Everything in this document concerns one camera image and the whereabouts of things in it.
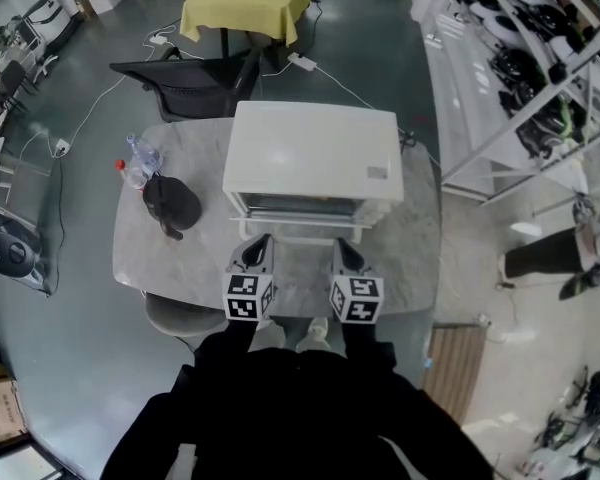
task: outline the gray stool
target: gray stool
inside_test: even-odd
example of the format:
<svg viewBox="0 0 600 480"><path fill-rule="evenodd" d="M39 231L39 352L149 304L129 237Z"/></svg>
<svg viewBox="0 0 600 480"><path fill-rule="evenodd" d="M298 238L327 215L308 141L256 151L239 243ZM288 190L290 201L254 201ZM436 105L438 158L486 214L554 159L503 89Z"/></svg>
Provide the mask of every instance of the gray stool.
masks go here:
<svg viewBox="0 0 600 480"><path fill-rule="evenodd" d="M152 293L147 293L145 310L149 322L156 329L182 338L206 334L226 322L221 309L187 304Z"/></svg>

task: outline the wooden mat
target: wooden mat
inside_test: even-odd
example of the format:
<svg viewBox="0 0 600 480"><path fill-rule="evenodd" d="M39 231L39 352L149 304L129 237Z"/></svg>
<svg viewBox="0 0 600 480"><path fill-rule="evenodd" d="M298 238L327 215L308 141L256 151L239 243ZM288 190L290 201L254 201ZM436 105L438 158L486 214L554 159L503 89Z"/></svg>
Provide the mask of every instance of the wooden mat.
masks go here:
<svg viewBox="0 0 600 480"><path fill-rule="evenodd" d="M486 329L479 326L436 326L432 331L432 364L424 390L459 425L469 410L486 337Z"/></svg>

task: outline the plastic bottle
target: plastic bottle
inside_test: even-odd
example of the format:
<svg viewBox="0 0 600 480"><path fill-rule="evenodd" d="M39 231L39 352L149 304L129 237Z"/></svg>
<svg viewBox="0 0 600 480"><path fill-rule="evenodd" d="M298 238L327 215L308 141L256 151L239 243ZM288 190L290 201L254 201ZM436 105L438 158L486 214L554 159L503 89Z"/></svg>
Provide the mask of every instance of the plastic bottle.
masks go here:
<svg viewBox="0 0 600 480"><path fill-rule="evenodd" d="M162 167L162 156L144 137L136 137L130 133L127 136L127 142L133 150L133 155L140 160L143 171L147 177L151 178L153 173Z"/></svg>
<svg viewBox="0 0 600 480"><path fill-rule="evenodd" d="M124 160L116 160L116 170L120 172L122 179L127 182L127 185L136 190L142 190L149 179L142 169L140 160L136 156L131 159L129 166L127 166Z"/></svg>

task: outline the yellow tablecloth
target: yellow tablecloth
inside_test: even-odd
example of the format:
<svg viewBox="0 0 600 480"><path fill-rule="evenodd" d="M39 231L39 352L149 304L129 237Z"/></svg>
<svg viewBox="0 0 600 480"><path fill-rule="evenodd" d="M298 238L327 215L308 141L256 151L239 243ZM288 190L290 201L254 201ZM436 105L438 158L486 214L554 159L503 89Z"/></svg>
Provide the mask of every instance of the yellow tablecloth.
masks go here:
<svg viewBox="0 0 600 480"><path fill-rule="evenodd" d="M180 33L200 39L198 27L260 32L274 39L298 39L295 22L311 0L187 0L182 8Z"/></svg>

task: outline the green floor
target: green floor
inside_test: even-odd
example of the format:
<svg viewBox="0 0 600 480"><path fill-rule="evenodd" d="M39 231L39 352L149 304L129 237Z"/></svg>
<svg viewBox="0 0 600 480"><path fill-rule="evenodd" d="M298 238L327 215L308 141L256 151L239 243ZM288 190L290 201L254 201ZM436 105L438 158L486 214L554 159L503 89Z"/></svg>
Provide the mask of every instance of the green floor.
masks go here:
<svg viewBox="0 0 600 480"><path fill-rule="evenodd" d="M144 36L176 20L183 1L125 0L85 23L41 82L41 93L23 99L29 119L70 141L98 95L119 80L108 64L145 59L150 49L141 46ZM408 17L410 0L321 0L320 5L324 14L308 56L370 104L395 112L400 126L415 131L438 156L428 67L419 28ZM298 24L294 49L302 51L308 44L316 16L312 5ZM215 30L205 29L199 43L177 34L171 40L192 54L220 54ZM230 40L232 49L246 45L238 32L231 32ZM321 73L295 66L264 79L263 85L266 99L359 105ZM261 98L258 86L253 98ZM180 365L193 359L182 343L150 326L140 293L112 275L121 184L114 162L128 156L128 133L142 133L160 122L155 97L137 82L125 80L105 96L62 160L66 240L57 293L47 299L0 277L0 343L18 378L28 424L45 446L89 479L99 476L147 399L168 390ZM7 136L17 155L30 133L10 126ZM51 165L46 147L34 141L25 159ZM41 217L52 260L60 238L58 167ZM32 187L16 185L18 200L33 200ZM50 284L55 285L55 274ZM422 374L432 320L432 311L422 311L382 318L378 326L380 337L396 344L399 371L414 382Z"/></svg>

